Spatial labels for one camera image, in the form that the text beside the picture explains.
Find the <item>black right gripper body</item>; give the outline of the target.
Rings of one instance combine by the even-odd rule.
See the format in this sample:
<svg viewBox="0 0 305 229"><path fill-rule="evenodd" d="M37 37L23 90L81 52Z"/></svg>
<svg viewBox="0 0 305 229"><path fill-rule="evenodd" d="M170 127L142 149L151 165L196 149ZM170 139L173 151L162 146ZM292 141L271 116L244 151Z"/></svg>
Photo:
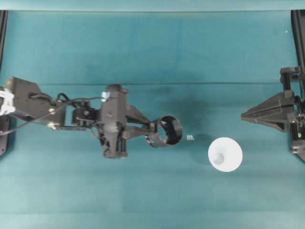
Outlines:
<svg viewBox="0 0 305 229"><path fill-rule="evenodd" d="M288 67L280 70L280 81L286 95L293 98L292 111L287 113L291 139L291 151L299 159L305 158L305 71L301 67ZM300 95L294 95L291 82L297 82Z"/></svg>

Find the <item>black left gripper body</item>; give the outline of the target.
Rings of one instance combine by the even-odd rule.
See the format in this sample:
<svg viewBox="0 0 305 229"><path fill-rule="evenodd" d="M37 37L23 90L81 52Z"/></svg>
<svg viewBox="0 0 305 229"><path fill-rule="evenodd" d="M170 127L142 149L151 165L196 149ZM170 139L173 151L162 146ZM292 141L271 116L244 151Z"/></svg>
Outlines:
<svg viewBox="0 0 305 229"><path fill-rule="evenodd" d="M120 84L112 84L102 92L98 133L104 158L127 157L127 143L122 134L127 124L127 93Z"/></svg>

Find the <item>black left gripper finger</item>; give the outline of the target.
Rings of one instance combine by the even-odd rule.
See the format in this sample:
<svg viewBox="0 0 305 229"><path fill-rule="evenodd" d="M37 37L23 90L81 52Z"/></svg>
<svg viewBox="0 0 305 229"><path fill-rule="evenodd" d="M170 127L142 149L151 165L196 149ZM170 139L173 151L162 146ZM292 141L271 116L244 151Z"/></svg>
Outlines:
<svg viewBox="0 0 305 229"><path fill-rule="evenodd" d="M131 123L143 128L155 128L155 124L132 105L128 105L126 108L126 120L126 127L135 127L135 125L128 125Z"/></svg>
<svg viewBox="0 0 305 229"><path fill-rule="evenodd" d="M123 139L131 139L142 135L149 135L155 132L155 124L137 126L126 126L122 132Z"/></svg>

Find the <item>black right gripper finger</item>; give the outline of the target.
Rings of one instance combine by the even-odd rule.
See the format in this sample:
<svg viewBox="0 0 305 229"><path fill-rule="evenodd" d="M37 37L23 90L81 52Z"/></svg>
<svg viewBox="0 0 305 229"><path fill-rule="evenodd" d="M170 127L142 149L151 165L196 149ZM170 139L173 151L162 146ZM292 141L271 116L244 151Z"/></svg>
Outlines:
<svg viewBox="0 0 305 229"><path fill-rule="evenodd" d="M278 115L272 115L267 117L255 117L253 114L242 114L241 119L246 122L265 125L281 132L289 131L288 120Z"/></svg>
<svg viewBox="0 0 305 229"><path fill-rule="evenodd" d="M292 90L277 93L266 101L250 108L241 114L241 117L261 117L276 114L284 108L292 107L295 103L295 94Z"/></svg>

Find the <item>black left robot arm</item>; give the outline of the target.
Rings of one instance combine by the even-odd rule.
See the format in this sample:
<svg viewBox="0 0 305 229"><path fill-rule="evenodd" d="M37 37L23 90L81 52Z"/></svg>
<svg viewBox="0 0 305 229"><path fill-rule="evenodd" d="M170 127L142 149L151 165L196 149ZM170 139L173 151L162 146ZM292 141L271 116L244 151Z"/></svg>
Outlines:
<svg viewBox="0 0 305 229"><path fill-rule="evenodd" d="M90 130L102 146L105 158L127 157L127 140L148 136L156 125L137 108L127 102L128 90L113 84L101 93L100 109L91 107L93 98L70 99L60 93L57 98L43 93L37 84L12 77L0 89L0 153L7 150L8 135L18 128L10 128L11 117L52 130Z"/></svg>

